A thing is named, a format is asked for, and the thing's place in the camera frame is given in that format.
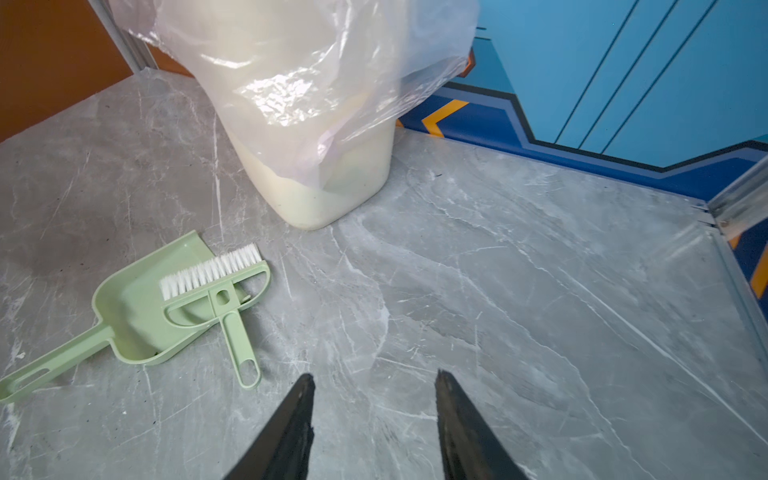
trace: light blue panel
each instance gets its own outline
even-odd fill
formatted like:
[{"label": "light blue panel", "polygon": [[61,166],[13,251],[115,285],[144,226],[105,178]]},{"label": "light blue panel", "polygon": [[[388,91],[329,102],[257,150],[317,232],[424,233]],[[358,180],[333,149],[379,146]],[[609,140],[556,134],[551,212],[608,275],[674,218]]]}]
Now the light blue panel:
[{"label": "light blue panel", "polygon": [[680,0],[677,3],[592,133],[584,141],[582,149],[602,153],[608,141],[627,119],[711,3],[712,0]]},{"label": "light blue panel", "polygon": [[[483,31],[478,30],[478,35],[483,35],[483,33]],[[456,77],[451,81],[509,94],[515,93],[509,83],[507,73],[502,67],[502,62],[498,59],[496,50],[493,48],[492,41],[475,38],[475,41],[472,42],[472,50],[475,53],[475,67],[469,72],[467,78]]]},{"label": "light blue panel", "polygon": [[668,167],[768,131],[768,2],[718,2],[609,148]]},{"label": "light blue panel", "polygon": [[637,3],[611,52],[566,124],[558,144],[573,148],[581,146],[673,3],[674,0],[641,0]]},{"label": "light blue panel", "polygon": [[488,28],[528,123],[554,142],[634,0],[483,0]]}]

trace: gray marble floor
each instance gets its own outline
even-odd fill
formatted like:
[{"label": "gray marble floor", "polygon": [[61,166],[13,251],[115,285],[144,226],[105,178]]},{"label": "gray marble floor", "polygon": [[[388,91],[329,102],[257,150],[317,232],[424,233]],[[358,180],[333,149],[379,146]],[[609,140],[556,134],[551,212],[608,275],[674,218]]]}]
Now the gray marble floor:
[{"label": "gray marble floor", "polygon": [[304,232],[197,84],[145,71],[0,144],[0,368],[195,229],[270,262],[265,379],[237,385],[218,327],[158,366],[102,350],[2,408],[0,476],[221,478],[309,371],[310,478],[441,478],[442,368],[531,478],[765,478],[768,382],[691,205],[401,129],[381,192]]}]

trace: plastic bag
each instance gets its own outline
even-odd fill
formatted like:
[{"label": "plastic bag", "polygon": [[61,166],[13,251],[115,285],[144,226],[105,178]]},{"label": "plastic bag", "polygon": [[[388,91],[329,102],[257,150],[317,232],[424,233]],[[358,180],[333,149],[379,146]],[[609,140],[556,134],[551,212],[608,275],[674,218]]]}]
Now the plastic bag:
[{"label": "plastic bag", "polygon": [[479,11],[477,0],[110,4],[118,25],[195,76],[230,136],[309,187],[465,68]]}]

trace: black line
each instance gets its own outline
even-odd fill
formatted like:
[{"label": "black line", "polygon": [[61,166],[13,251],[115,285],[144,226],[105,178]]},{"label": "black line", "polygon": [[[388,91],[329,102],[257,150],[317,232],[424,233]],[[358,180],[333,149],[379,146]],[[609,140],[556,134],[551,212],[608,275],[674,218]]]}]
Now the black line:
[{"label": "black line", "polygon": [[605,148],[603,148],[603,151],[602,151],[602,152],[600,152],[601,154],[602,154],[602,153],[604,153],[604,152],[605,152],[605,151],[608,149],[608,147],[610,147],[610,146],[611,146],[611,142],[613,142],[613,141],[614,141],[614,139],[616,138],[616,136],[617,136],[617,135],[619,135],[619,132],[621,131],[621,129],[622,129],[622,128],[624,128],[624,125],[626,125],[626,124],[627,124],[627,122],[629,121],[630,117],[632,117],[632,115],[634,114],[634,112],[637,110],[637,107],[640,107],[640,104],[641,104],[641,103],[643,103],[643,100],[645,100],[645,98],[646,98],[646,97],[648,96],[648,94],[650,93],[650,90],[651,90],[651,89],[652,89],[652,88],[653,88],[653,87],[656,85],[656,82],[658,82],[658,81],[659,81],[659,78],[661,78],[661,75],[663,75],[663,74],[664,74],[664,72],[665,72],[665,71],[667,71],[667,69],[669,68],[669,66],[670,66],[670,65],[672,65],[672,62],[673,62],[673,61],[674,61],[674,59],[677,57],[677,54],[679,54],[679,53],[680,53],[680,51],[683,49],[683,47],[686,45],[686,43],[688,43],[688,40],[690,40],[690,38],[691,38],[691,37],[694,35],[694,32],[695,32],[695,31],[696,31],[696,30],[699,28],[699,25],[701,25],[701,22],[703,22],[703,21],[704,21],[704,19],[707,17],[707,15],[709,15],[709,14],[710,14],[710,12],[712,11],[712,8],[714,8],[714,6],[715,6],[715,4],[716,4],[716,3],[717,3],[717,0],[713,0],[713,1],[712,1],[712,3],[710,4],[710,7],[707,9],[707,11],[706,11],[706,12],[704,12],[704,15],[701,15],[701,18],[699,18],[699,21],[698,21],[698,22],[696,22],[696,25],[694,26],[693,30],[691,30],[691,31],[688,33],[688,36],[685,38],[685,40],[683,40],[683,43],[681,43],[681,44],[680,44],[680,46],[679,46],[679,47],[677,47],[677,50],[674,52],[674,55],[672,55],[672,58],[670,58],[670,59],[669,59],[669,61],[667,62],[667,64],[664,66],[664,68],[662,68],[662,69],[661,69],[661,71],[659,72],[659,75],[657,75],[657,76],[656,76],[656,78],[654,79],[654,83],[650,84],[650,87],[648,87],[648,89],[645,91],[645,93],[643,94],[643,96],[640,98],[640,100],[639,100],[639,101],[637,102],[637,104],[634,106],[634,108],[632,109],[632,111],[629,113],[629,115],[628,115],[628,116],[627,116],[627,117],[624,119],[624,121],[621,123],[621,126],[619,127],[619,129],[618,129],[618,130],[616,130],[616,132],[614,133],[614,136],[613,136],[613,137],[611,137],[611,139],[610,139],[610,140],[608,141],[608,143],[605,145]]},{"label": "black line", "polygon": [[533,134],[533,130],[531,129],[531,125],[528,123],[528,119],[525,117],[525,112],[523,112],[523,107],[520,104],[520,101],[518,100],[518,96],[516,94],[510,94],[504,91],[489,90],[487,88],[474,87],[472,85],[458,84],[452,81],[446,83],[445,87],[453,88],[454,90],[467,91],[473,94],[480,94],[486,97],[501,98],[502,100],[509,101],[509,103],[512,105],[512,108],[515,110],[515,113],[518,116],[518,120],[520,121],[520,125],[523,128],[523,132],[525,133],[525,136],[528,139],[528,142],[532,143],[533,145],[538,145],[539,147],[547,147],[553,150],[564,151],[571,154],[577,154],[584,157],[597,158],[598,160],[609,161],[615,164],[626,165],[628,167],[636,167],[642,170],[650,170],[658,173],[666,173],[668,171],[676,170],[677,168],[686,167],[687,165],[691,165],[691,164],[696,164],[708,158],[717,157],[718,155],[722,155],[722,154],[727,154],[728,152],[731,152],[731,151],[741,150],[742,148],[752,148],[753,150],[768,152],[767,143],[763,143],[756,140],[748,140],[748,141],[743,141],[739,144],[730,145],[729,147],[724,147],[719,150],[715,150],[708,154],[699,155],[698,157],[690,158],[678,164],[670,165],[669,167],[655,167],[653,165],[641,164],[638,162],[625,160],[619,157],[612,157],[610,155],[598,154],[595,152],[580,150],[578,148],[566,147],[564,145],[551,144],[547,141],[536,140],[536,137]]},{"label": "black line", "polygon": [[667,18],[669,18],[670,13],[672,13],[672,10],[674,10],[674,7],[675,7],[675,5],[677,5],[677,2],[678,2],[678,0],[674,0],[674,2],[672,2],[672,5],[667,10],[667,14],[664,15],[664,18],[661,19],[661,22],[659,22],[659,25],[656,25],[656,30],[654,30],[654,33],[651,34],[651,36],[648,39],[648,41],[645,42],[645,46],[643,47],[642,50],[640,50],[640,53],[637,54],[637,57],[634,59],[634,62],[632,63],[632,66],[629,67],[629,70],[627,70],[627,73],[624,74],[624,78],[621,79],[621,83],[619,83],[619,85],[616,87],[616,90],[614,90],[614,93],[611,95],[611,98],[608,98],[608,101],[605,102],[605,106],[603,106],[603,109],[601,110],[601,112],[598,115],[598,117],[594,120],[594,123],[592,124],[592,126],[589,127],[589,131],[584,136],[584,138],[581,139],[581,143],[578,145],[579,148],[581,148],[581,146],[584,145],[584,142],[587,141],[587,139],[589,138],[589,135],[592,133],[594,128],[598,125],[598,122],[603,117],[603,114],[605,113],[605,111],[608,109],[608,105],[611,104],[611,102],[614,100],[614,97],[616,97],[616,94],[619,92],[619,90],[621,90],[621,86],[624,85],[624,82],[627,81],[627,78],[629,78],[630,73],[632,73],[632,71],[634,70],[635,65],[637,65],[637,63],[640,61],[640,58],[645,53],[645,50],[646,50],[646,48],[648,48],[648,45],[650,45],[650,43],[654,40],[654,38],[656,38],[656,34],[661,29],[661,26],[664,25],[664,23],[667,21]]},{"label": "black line", "polygon": [[608,45],[607,50],[603,54],[603,58],[600,59],[600,63],[598,63],[598,67],[595,68],[594,72],[592,73],[592,77],[587,82],[587,85],[584,87],[584,90],[581,91],[581,95],[579,95],[578,100],[576,101],[576,105],[574,105],[573,110],[571,110],[571,114],[568,115],[568,119],[563,124],[563,128],[560,129],[560,133],[558,134],[557,138],[555,138],[554,142],[557,143],[558,140],[560,140],[560,136],[565,131],[565,128],[568,126],[568,122],[571,121],[571,117],[574,116],[574,113],[576,113],[576,109],[578,108],[579,104],[581,103],[581,100],[584,99],[584,96],[587,94],[587,90],[589,90],[590,85],[592,85],[592,81],[595,77],[598,76],[598,72],[600,71],[600,68],[603,66],[603,62],[605,62],[605,59],[608,57],[608,54],[611,53],[611,49],[614,47],[614,44],[616,43],[616,40],[619,38],[619,35],[621,35],[621,32],[624,30],[624,26],[627,24],[627,21],[629,21],[629,18],[632,16],[632,12],[634,12],[634,8],[637,7],[637,3],[640,0],[634,0],[634,4],[632,4],[632,8],[629,9],[629,12],[627,12],[627,16],[624,17],[624,21],[621,23],[621,27],[619,27],[618,31],[616,32],[616,35],[614,35],[614,39],[611,40],[611,44]]}]

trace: white bristles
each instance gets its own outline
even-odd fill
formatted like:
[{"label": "white bristles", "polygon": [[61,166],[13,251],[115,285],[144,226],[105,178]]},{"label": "white bristles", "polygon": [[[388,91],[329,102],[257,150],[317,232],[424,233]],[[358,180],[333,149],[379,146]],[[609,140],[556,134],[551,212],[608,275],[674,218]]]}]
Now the white bristles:
[{"label": "white bristles", "polygon": [[261,255],[259,255],[259,250],[252,243],[233,252],[225,253],[180,272],[165,276],[160,280],[163,300],[170,300],[175,296],[194,290],[206,283],[211,283],[223,276],[231,275],[260,261]]}]

